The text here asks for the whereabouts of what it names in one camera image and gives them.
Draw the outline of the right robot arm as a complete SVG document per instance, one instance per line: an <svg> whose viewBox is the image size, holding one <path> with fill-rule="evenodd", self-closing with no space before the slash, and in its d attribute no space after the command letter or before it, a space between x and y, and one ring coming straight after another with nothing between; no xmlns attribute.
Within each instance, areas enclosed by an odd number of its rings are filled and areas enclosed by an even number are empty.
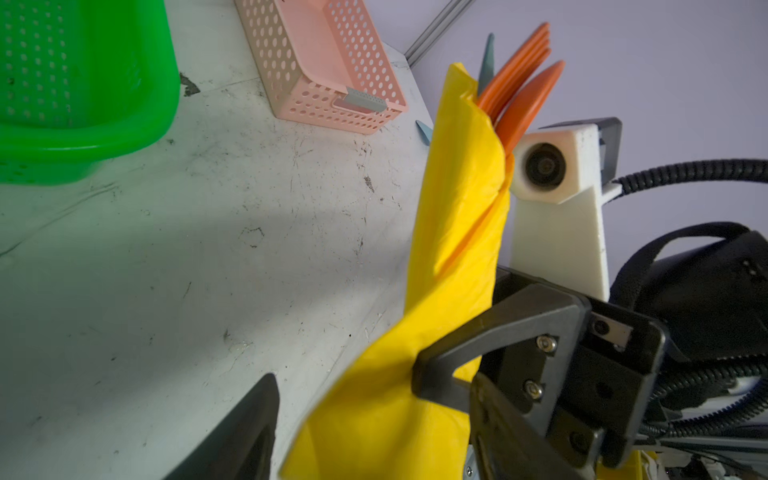
<svg viewBox="0 0 768 480"><path fill-rule="evenodd" d="M590 479L637 442L730 431L767 408L767 242L734 222L663 235L607 300L516 271L416 357L412 393L470 417L483 479Z"/></svg>

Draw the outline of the teal plastic knife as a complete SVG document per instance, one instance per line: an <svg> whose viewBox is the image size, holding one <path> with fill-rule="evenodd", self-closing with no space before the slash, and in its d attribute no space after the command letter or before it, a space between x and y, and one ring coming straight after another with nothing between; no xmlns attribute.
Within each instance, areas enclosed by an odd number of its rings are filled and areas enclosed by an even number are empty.
<svg viewBox="0 0 768 480"><path fill-rule="evenodd" d="M489 33L482 57L480 72L478 75L477 97L484 92L493 77L495 76L495 55L494 55L495 35Z"/></svg>

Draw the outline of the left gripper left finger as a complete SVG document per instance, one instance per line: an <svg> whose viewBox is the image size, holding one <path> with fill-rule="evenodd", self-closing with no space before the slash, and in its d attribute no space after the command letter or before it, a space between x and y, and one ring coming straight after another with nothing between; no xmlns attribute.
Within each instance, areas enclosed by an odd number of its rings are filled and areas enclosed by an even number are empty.
<svg viewBox="0 0 768 480"><path fill-rule="evenodd" d="M268 479L279 413L274 374L265 374L167 477Z"/></svg>

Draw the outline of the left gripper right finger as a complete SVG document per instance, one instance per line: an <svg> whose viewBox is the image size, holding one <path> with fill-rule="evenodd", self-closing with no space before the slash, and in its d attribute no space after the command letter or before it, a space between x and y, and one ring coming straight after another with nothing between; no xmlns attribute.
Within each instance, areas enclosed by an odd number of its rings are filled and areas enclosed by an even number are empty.
<svg viewBox="0 0 768 480"><path fill-rule="evenodd" d="M530 422L486 375L470 386L470 443L482 479L586 479L588 424L557 406Z"/></svg>

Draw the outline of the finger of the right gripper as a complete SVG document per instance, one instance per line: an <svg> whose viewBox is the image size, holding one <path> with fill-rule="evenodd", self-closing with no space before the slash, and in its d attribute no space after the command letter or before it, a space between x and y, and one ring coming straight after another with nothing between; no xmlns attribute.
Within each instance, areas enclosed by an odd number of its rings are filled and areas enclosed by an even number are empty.
<svg viewBox="0 0 768 480"><path fill-rule="evenodd" d="M411 391L420 399L467 413L469 384L454 377L459 367L545 334L555 336L559 346L574 344L590 311L583 296L529 285L419 352Z"/></svg>

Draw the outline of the orange plastic spoon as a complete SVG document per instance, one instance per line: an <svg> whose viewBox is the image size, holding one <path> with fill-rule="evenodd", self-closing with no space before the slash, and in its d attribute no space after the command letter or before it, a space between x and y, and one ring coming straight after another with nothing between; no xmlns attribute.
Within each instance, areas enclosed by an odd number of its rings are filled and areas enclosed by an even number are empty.
<svg viewBox="0 0 768 480"><path fill-rule="evenodd" d="M565 62L559 60L526 83L509 102L496 125L496 134L509 156L559 80Z"/></svg>

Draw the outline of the orange plastic fork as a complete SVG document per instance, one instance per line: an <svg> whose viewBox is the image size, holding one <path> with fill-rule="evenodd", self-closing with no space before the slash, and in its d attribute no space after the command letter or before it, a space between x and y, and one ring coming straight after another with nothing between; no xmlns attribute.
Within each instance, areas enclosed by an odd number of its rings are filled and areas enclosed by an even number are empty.
<svg viewBox="0 0 768 480"><path fill-rule="evenodd" d="M551 53L550 24L542 23L478 94L477 105L496 123L507 103Z"/></svg>

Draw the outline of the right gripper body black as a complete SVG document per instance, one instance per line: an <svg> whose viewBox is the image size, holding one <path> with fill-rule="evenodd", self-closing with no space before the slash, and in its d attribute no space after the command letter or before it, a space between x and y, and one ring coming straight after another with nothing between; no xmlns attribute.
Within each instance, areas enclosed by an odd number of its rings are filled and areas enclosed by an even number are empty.
<svg viewBox="0 0 768 480"><path fill-rule="evenodd" d="M585 297L580 340L541 335L485 354L480 373L530 421L559 406L588 424L588 468L618 468L635 442L654 390L668 335L656 321L508 268L498 268L492 307L533 285Z"/></svg>

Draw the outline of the pink plastic basket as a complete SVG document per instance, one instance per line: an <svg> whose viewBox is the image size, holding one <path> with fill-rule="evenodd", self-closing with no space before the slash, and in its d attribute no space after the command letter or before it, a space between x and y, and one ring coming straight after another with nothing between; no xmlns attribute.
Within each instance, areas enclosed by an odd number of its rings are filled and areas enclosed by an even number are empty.
<svg viewBox="0 0 768 480"><path fill-rule="evenodd" d="M362 0L236 0L273 114L364 135L407 111Z"/></svg>

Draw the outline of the green plastic basket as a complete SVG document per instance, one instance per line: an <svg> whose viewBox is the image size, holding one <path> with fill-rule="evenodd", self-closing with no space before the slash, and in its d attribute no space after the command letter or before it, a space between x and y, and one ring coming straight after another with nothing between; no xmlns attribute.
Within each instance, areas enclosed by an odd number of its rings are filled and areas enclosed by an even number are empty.
<svg viewBox="0 0 768 480"><path fill-rule="evenodd" d="M1 181L61 185L169 130L181 82L161 1L1 3Z"/></svg>

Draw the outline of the yellow paper napkin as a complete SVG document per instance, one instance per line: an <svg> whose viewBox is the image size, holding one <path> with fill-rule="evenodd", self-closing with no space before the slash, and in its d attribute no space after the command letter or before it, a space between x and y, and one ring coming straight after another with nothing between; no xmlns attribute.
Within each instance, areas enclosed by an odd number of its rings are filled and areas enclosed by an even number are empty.
<svg viewBox="0 0 768 480"><path fill-rule="evenodd" d="M487 310L513 168L477 83L449 67L412 236L403 318L369 346L303 422L283 479L459 479L467 414L417 398L417 355Z"/></svg>

